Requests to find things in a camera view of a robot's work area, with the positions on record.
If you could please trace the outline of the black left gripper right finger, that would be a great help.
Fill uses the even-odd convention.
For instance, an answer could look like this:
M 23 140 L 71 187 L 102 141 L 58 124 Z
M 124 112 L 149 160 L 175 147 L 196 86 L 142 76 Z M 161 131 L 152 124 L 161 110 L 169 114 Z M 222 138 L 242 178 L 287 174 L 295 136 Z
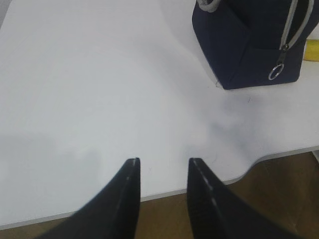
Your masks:
M 188 162 L 187 210 L 196 239 L 297 239 L 236 196 L 201 158 Z

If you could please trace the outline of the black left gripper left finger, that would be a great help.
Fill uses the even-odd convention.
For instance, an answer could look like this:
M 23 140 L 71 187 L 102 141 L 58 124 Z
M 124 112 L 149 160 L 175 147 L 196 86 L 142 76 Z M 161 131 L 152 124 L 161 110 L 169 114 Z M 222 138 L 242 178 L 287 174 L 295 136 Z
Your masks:
M 40 235 L 41 239 L 133 239 L 141 201 L 140 159 L 125 161 L 84 207 Z

